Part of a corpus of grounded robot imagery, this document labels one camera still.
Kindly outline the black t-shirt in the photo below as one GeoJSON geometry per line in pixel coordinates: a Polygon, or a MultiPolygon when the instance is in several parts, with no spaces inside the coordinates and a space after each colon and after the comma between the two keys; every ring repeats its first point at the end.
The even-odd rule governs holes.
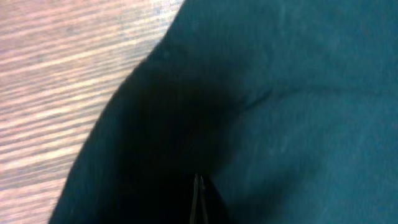
{"type": "Polygon", "coordinates": [[[397,222],[397,2],[185,1],[51,223],[397,222]]]}

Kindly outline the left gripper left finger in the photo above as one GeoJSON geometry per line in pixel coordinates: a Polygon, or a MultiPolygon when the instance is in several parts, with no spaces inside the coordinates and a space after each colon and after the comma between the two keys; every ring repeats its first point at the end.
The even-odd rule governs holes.
{"type": "Polygon", "coordinates": [[[196,224],[197,200],[198,200],[198,175],[195,174],[195,178],[193,181],[193,198],[192,198],[192,207],[190,210],[189,224],[196,224]]]}

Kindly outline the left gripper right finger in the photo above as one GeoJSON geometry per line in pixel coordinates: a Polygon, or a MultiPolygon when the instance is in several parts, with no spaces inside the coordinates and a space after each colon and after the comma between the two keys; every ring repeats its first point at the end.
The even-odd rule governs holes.
{"type": "Polygon", "coordinates": [[[209,224],[208,214],[207,214],[207,210],[206,210],[206,202],[205,202],[205,185],[204,185],[204,179],[202,176],[200,177],[200,200],[201,200],[203,223],[209,224]]]}

